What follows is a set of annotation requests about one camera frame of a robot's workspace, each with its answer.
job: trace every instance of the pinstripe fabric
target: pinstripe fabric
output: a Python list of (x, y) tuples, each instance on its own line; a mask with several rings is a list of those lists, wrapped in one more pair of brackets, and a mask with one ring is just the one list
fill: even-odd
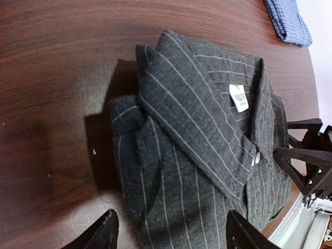
[[(114, 148), (129, 214), (145, 248), (226, 248), (236, 209), (258, 230), (291, 181), (273, 160), (287, 147), (282, 101), (261, 58), (165, 31), (137, 46), (139, 96), (111, 102)], [(244, 85), (238, 113), (229, 84)], [(252, 161), (261, 153), (259, 164)]]

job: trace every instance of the blue checkered cloth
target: blue checkered cloth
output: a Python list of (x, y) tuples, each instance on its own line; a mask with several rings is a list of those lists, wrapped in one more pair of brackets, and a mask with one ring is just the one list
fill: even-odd
[(264, 0), (278, 37), (304, 47), (312, 44), (308, 27), (297, 8), (296, 0)]

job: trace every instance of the wooden table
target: wooden table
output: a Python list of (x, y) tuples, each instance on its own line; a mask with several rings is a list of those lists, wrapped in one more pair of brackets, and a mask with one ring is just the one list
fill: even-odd
[(288, 119), (318, 116), (308, 49), (277, 39), (262, 0), (3, 0), (0, 13), (0, 248), (61, 248), (109, 208), (119, 248), (139, 248), (107, 104), (137, 92), (135, 44), (163, 29), (263, 57)]

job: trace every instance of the white button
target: white button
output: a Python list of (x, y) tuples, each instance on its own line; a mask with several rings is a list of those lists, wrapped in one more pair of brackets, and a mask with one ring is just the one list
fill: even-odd
[(257, 152), (255, 157), (255, 164), (259, 164), (259, 161), (260, 161), (260, 152)]

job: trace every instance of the clothing label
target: clothing label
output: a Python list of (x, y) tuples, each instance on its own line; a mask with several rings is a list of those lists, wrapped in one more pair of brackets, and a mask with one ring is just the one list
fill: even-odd
[(229, 85), (229, 94), (232, 97), (239, 113), (249, 108), (243, 85)]

